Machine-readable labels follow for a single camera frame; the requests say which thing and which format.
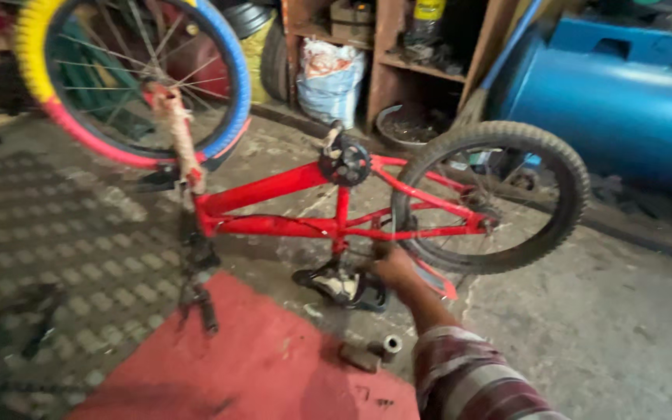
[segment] broom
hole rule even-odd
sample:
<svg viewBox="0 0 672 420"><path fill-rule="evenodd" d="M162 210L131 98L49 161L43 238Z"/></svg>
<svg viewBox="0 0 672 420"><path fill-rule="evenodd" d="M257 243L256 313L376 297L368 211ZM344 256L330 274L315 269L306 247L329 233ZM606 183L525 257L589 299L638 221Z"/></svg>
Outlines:
<svg viewBox="0 0 672 420"><path fill-rule="evenodd" d="M518 43L520 38L523 36L528 24L533 20L533 16L536 14L536 10L541 5L542 0L531 0L530 5L525 10L525 13L520 17L518 21L518 26L515 27L515 30L510 35L510 39L507 41L505 48L497 56L497 60L492 64L489 73L486 74L484 80L481 81L479 87L473 91L471 98L466 102L461 113L457 116L453 122L453 128L466 126L468 124L480 123L484 118L484 111L486 110L486 100L489 96L489 89L491 84L499 75L499 71L502 69L502 66L507 61L507 58L512 53L512 49Z"/></svg>

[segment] wooden cabinet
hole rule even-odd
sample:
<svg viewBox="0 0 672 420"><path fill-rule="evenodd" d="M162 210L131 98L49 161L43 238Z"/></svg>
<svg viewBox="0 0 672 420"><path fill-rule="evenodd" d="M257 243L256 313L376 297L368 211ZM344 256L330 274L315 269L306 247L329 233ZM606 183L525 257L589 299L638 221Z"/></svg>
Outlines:
<svg viewBox="0 0 672 420"><path fill-rule="evenodd" d="M477 0L467 1L474 5L477 3ZM331 0L282 0L290 70L290 104L297 106L295 80L299 71L299 51L302 39L310 37L373 50L372 69L365 80L369 83L364 119L364 130L367 132L372 131L381 110L399 102L418 99L427 102L437 97L437 100L444 102L454 101L453 106L460 109L502 50L518 1L487 1L485 10L479 14L480 24L466 34L476 39L467 71L461 75L448 75L431 66L406 63L396 53L398 36L406 30L406 15L409 16L411 12L408 9L411 3L406 0L377 0L374 45L331 36L326 18ZM443 24L447 25L456 19L460 21L462 17L467 18L453 16L446 9ZM448 92L454 95L450 98L441 97L441 93Z"/></svg>

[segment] blue barrel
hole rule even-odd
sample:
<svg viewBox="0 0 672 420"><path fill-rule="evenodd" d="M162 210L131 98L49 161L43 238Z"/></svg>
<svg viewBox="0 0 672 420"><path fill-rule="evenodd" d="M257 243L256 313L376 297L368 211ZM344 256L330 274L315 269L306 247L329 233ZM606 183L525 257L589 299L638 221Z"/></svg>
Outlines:
<svg viewBox="0 0 672 420"><path fill-rule="evenodd" d="M568 17L550 36L530 28L487 112L551 131L591 172L672 193L672 32Z"/></svg>

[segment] multicolored tire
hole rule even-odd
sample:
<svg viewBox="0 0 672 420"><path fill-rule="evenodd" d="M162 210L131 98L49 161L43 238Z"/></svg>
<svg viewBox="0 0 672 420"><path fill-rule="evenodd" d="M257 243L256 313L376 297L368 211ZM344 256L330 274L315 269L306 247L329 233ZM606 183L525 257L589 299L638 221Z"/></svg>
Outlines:
<svg viewBox="0 0 672 420"><path fill-rule="evenodd" d="M60 13L80 0L30 0L20 12L16 31L16 53L20 71L33 97L45 112L72 137L100 155L133 167L154 169L174 160L173 152L145 151L129 147L107 137L79 121L79 112L71 109L58 95L49 72L49 37ZM165 0L181 7L196 18L196 23L212 37L228 67L229 109L222 125L196 145L199 161L212 166L236 144L249 122L251 88L245 57L238 37L222 14L208 0Z"/></svg>

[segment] human hand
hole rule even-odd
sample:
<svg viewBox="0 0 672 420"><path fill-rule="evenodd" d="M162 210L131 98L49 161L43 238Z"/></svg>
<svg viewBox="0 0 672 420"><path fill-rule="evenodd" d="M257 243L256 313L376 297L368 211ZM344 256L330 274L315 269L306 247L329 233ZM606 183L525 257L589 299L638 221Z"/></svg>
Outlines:
<svg viewBox="0 0 672 420"><path fill-rule="evenodd" d="M403 248L391 242L376 242L374 252L377 259L373 262L372 272L387 287L403 291L421 281L414 269L414 262Z"/></svg>

